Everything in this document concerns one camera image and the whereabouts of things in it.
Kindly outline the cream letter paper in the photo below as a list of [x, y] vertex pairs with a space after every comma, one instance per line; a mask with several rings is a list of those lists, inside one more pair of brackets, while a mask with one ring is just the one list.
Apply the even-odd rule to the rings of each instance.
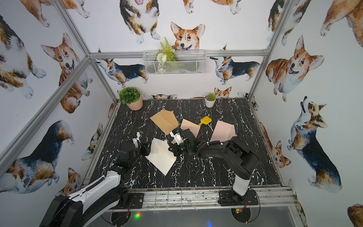
[[182, 120], [182, 123], [180, 125], [180, 128], [182, 130], [187, 130], [189, 129], [191, 131], [191, 133], [197, 138], [198, 137], [198, 133], [199, 133], [199, 130], [200, 130], [200, 126], [195, 124], [195, 123], [192, 123], [186, 119], [183, 119]]

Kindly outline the white envelope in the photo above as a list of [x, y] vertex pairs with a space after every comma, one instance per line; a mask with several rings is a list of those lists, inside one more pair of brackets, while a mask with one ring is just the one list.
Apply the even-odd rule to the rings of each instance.
[[176, 161], [173, 152], [169, 151], [167, 141], [154, 138], [151, 141], [150, 154], [146, 159], [150, 161], [163, 175], [167, 175]]

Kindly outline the brown kraft envelope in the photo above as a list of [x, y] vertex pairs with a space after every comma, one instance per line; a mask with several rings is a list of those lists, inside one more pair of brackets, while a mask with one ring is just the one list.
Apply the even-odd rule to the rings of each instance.
[[179, 126], [179, 123], [173, 111], [161, 110], [150, 119], [162, 130], [166, 135], [170, 134]]

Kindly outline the pink envelope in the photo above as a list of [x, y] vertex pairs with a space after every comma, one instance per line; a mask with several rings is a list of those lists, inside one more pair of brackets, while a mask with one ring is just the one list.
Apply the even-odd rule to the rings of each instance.
[[235, 127], [222, 121], [217, 121], [210, 141], [225, 142], [236, 136]]

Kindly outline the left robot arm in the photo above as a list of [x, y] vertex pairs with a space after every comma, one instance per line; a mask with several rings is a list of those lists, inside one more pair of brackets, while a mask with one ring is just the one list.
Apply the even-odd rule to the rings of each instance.
[[117, 161], [88, 186], [68, 196], [59, 195], [51, 202], [40, 226], [86, 227], [110, 208], [130, 209], [133, 199], [124, 186], [125, 176], [150, 154], [151, 142], [125, 141], [119, 146]]

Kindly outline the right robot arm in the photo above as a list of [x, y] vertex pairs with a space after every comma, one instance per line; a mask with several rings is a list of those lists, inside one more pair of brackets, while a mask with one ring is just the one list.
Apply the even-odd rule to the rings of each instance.
[[187, 153], [195, 158], [223, 159], [235, 173], [232, 187], [234, 196], [244, 198], [249, 191], [253, 173], [260, 163], [260, 159], [242, 140], [234, 136], [230, 140], [199, 141], [193, 133], [180, 127], [170, 132], [176, 144], [169, 148], [175, 156]]

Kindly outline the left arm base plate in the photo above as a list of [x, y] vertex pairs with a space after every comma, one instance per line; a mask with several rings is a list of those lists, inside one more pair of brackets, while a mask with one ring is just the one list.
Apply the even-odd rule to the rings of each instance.
[[120, 203], [123, 209], [141, 209], [144, 201], [144, 193], [130, 193], [127, 197], [124, 197], [124, 201]]

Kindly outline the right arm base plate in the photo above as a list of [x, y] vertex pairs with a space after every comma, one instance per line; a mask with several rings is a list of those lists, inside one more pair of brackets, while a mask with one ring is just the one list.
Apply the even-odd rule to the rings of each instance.
[[259, 199], [254, 190], [250, 189], [244, 196], [240, 196], [233, 190], [219, 191], [218, 203], [221, 206], [251, 206], [259, 205]]

